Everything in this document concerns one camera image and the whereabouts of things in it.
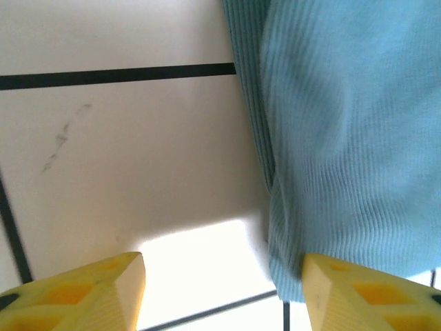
white tile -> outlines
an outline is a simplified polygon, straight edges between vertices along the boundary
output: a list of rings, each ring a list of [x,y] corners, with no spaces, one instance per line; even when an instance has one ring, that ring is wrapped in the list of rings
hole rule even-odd
[[[283,306],[277,297],[272,297],[169,330],[283,330]]]
[[[312,331],[306,303],[291,302],[289,308],[291,330]]]
[[[273,290],[258,218],[251,214],[146,241],[138,329]]]
[[[422,285],[430,286],[431,278],[432,278],[432,271],[429,270],[421,274],[417,274],[415,276],[409,277],[408,280],[414,281]]]
[[[436,269],[435,288],[441,290],[441,268]]]
[[[3,0],[0,74],[232,62],[221,0]]]
[[[20,279],[14,264],[3,225],[0,224],[0,293],[19,286]]]
[[[272,289],[236,76],[1,94],[2,172],[36,278],[142,250],[143,327]]]

scuff mark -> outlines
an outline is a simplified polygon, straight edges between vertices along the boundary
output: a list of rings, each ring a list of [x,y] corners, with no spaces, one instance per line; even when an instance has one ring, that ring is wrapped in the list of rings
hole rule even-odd
[[[92,104],[86,103],[82,105],[79,109],[75,111],[75,115],[65,123],[63,126],[63,129],[61,129],[60,133],[58,133],[55,136],[55,152],[50,157],[48,157],[48,161],[43,166],[42,173],[48,171],[51,167],[54,161],[58,158],[58,154],[60,149],[63,147],[63,145],[68,141],[68,132],[70,127],[72,126],[72,123],[74,120],[78,117],[84,117],[86,114],[88,114],[92,110]]]

light blue sweater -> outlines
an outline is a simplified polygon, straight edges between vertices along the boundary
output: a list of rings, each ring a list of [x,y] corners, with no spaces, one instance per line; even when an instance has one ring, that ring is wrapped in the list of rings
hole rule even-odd
[[[224,0],[271,192],[271,276],[307,252],[441,265],[441,0]]]

